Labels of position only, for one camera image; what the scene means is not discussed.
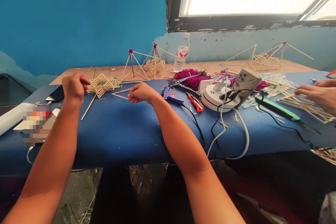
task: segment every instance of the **white cable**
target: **white cable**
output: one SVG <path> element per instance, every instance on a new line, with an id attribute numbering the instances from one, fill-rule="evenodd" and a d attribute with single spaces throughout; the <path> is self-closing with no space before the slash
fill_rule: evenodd
<path id="1" fill-rule="evenodd" d="M 238 112 L 238 110 L 236 110 L 235 108 L 233 108 L 233 110 L 237 113 L 239 119 L 241 120 L 241 123 L 243 124 L 245 135 L 246 135 L 246 143 L 245 143 L 245 148 L 244 148 L 242 154 L 240 154 L 238 157 L 234 157 L 234 158 L 232 157 L 232 158 L 227 158 L 227 159 L 239 159 L 239 158 L 243 157 L 245 155 L 245 153 L 247 152 L 247 150 L 249 148 L 249 144 L 250 144 L 250 135 L 249 135 L 249 132 L 247 131 L 246 124 L 243 121 L 243 118 L 240 115 L 240 113 Z"/>
<path id="2" fill-rule="evenodd" d="M 52 103 L 52 101 L 49 101 L 48 103 L 46 103 L 46 104 L 42 104 L 41 102 L 35 102 L 35 104 L 37 105 L 37 106 L 44 106 L 44 105 L 49 105 L 50 103 Z"/>
<path id="3" fill-rule="evenodd" d="M 32 162 L 30 161 L 30 159 L 29 159 L 29 152 L 33 149 L 33 147 L 34 147 L 34 146 L 30 147 L 29 150 L 28 150 L 28 152 L 27 152 L 27 161 L 28 161 L 28 163 L 30 163 L 31 165 L 32 165 L 33 163 L 32 163 Z"/>
<path id="4" fill-rule="evenodd" d="M 211 142 L 211 144 L 210 144 L 210 147 L 209 147 L 209 150 L 208 150 L 208 153 L 206 154 L 207 157 L 209 157 L 209 154 L 210 154 L 210 151 L 211 151 L 211 148 L 212 148 L 214 142 L 215 142 L 221 135 L 223 135 L 223 134 L 225 133 L 225 131 L 226 131 L 225 124 L 224 124 L 224 121 L 223 121 L 223 106 L 224 106 L 224 102 L 226 101 L 226 89 L 227 89 L 227 86 L 228 86 L 227 79 L 228 79 L 228 77 L 226 77 L 226 79 L 225 79 L 225 96 L 224 96 L 224 100 L 223 100 L 223 103 L 222 103 L 222 108 L 221 108 L 221 110 L 220 110 L 220 114 L 221 114 L 221 115 L 220 115 L 220 119 L 222 120 L 222 125 L 223 125 L 224 130 L 223 130 L 221 133 L 219 133 L 218 136 L 216 136 L 216 137 L 212 140 L 212 142 Z"/>

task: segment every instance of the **red box cutter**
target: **red box cutter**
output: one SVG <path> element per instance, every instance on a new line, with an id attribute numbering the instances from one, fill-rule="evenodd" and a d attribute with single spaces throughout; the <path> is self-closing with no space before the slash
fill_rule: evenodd
<path id="1" fill-rule="evenodd" d="M 188 95 L 189 100 L 195 105 L 197 112 L 202 112 L 204 110 L 203 104 L 193 95 L 186 92 Z"/>

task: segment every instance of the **bottle label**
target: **bottle label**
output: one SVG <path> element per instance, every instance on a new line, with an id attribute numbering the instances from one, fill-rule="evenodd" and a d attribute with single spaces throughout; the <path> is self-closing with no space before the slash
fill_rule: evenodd
<path id="1" fill-rule="evenodd" d="M 186 57 L 188 55 L 188 52 L 189 52 L 189 47 L 186 47 L 186 46 L 178 47 L 176 56 L 177 57 Z"/>

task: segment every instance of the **blue wall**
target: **blue wall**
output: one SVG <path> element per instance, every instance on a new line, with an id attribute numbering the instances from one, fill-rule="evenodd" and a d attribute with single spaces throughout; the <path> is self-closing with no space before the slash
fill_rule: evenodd
<path id="1" fill-rule="evenodd" d="M 317 60 L 294 52 L 285 58 L 331 70 L 335 34 L 319 27 L 200 31 L 192 33 L 188 60 L 223 60 L 256 43 L 261 52 L 288 40 Z M 165 0 L 0 0 L 0 72 L 30 89 L 70 67 L 123 65 L 127 49 L 149 53 L 153 41 L 175 53 L 182 36 L 167 33 Z"/>

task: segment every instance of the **white phone case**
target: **white phone case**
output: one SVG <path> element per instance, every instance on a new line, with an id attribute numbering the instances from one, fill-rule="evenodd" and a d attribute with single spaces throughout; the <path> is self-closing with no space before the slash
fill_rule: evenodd
<path id="1" fill-rule="evenodd" d="M 250 70 L 242 69 L 238 74 L 237 80 L 233 84 L 232 89 L 235 90 L 236 92 L 242 89 L 254 90 L 259 85 L 260 82 L 261 82 L 260 76 L 256 75 Z M 237 105 L 237 107 L 239 107 L 247 99 L 247 97 L 249 97 L 251 93 L 252 91 L 249 90 L 241 91 L 238 94 L 238 96 L 240 97 L 240 103 Z"/>

